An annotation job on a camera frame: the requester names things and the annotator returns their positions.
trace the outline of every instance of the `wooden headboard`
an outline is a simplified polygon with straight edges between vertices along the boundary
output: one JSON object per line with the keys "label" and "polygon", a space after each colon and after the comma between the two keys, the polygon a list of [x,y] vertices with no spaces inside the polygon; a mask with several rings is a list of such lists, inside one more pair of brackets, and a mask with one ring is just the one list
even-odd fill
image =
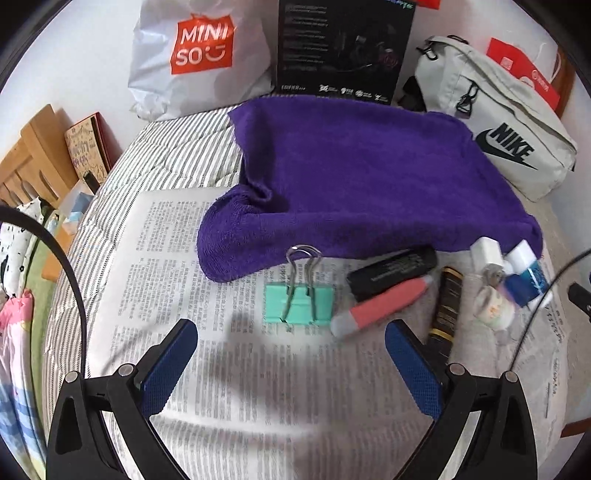
{"label": "wooden headboard", "polygon": [[0,199],[17,206],[41,197],[57,208],[76,182],[64,131],[46,105],[0,163]]}

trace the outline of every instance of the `nike swoosh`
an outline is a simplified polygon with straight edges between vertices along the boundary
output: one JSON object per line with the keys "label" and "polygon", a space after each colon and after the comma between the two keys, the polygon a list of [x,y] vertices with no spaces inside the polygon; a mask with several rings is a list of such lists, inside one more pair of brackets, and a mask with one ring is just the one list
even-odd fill
{"label": "nike swoosh", "polygon": [[523,165],[524,167],[529,167],[529,168],[533,168],[534,170],[537,170],[537,168],[532,167],[531,165],[528,165],[527,163],[525,163],[525,161],[522,158],[514,157],[510,153],[504,152],[496,147],[493,147],[490,143],[488,143],[487,135],[491,131],[492,131],[492,129],[484,130],[482,133],[480,133],[476,137],[476,143],[478,144],[478,146],[482,149],[482,151],[484,153],[488,153],[489,155],[494,155],[496,157],[501,157],[501,158],[504,158],[505,160],[509,160],[509,161],[518,163],[519,165]]}

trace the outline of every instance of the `white power adapter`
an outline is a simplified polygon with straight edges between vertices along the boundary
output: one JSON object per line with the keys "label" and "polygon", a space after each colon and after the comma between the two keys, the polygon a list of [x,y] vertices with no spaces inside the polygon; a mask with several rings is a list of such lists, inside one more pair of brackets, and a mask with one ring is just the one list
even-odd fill
{"label": "white power adapter", "polygon": [[474,272],[481,275],[485,283],[498,287],[503,281],[503,254],[499,242],[483,236],[470,247]]}

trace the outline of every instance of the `red bag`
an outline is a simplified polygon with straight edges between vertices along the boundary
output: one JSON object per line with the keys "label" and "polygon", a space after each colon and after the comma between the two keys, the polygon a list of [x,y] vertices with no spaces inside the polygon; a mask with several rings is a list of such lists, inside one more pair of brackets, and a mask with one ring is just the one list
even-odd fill
{"label": "red bag", "polygon": [[538,71],[525,53],[513,45],[493,38],[486,54],[505,70],[509,71],[515,78],[534,88],[548,102],[552,110],[556,110],[560,101],[560,95],[554,90],[551,83]]}
{"label": "red bag", "polygon": [[427,8],[433,8],[435,10],[439,10],[439,5],[441,5],[441,0],[417,0],[417,5],[420,7],[427,7]]}

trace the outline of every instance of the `small box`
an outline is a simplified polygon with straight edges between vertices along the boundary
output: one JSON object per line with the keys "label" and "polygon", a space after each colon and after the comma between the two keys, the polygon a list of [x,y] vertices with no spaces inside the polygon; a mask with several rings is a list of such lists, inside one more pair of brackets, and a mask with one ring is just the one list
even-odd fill
{"label": "small box", "polygon": [[393,286],[427,275],[437,266],[433,247],[413,248],[368,265],[347,275],[351,293],[358,302],[380,295]]}
{"label": "small box", "polygon": [[390,105],[416,4],[279,2],[277,92]]}
{"label": "small box", "polygon": [[417,0],[417,4],[420,7],[432,8],[433,10],[439,10],[441,6],[441,0]]}
{"label": "small box", "polygon": [[554,90],[552,83],[546,80],[533,62],[520,49],[493,38],[486,55],[510,72],[515,78],[532,87],[546,100],[552,110],[558,108],[560,95]]}

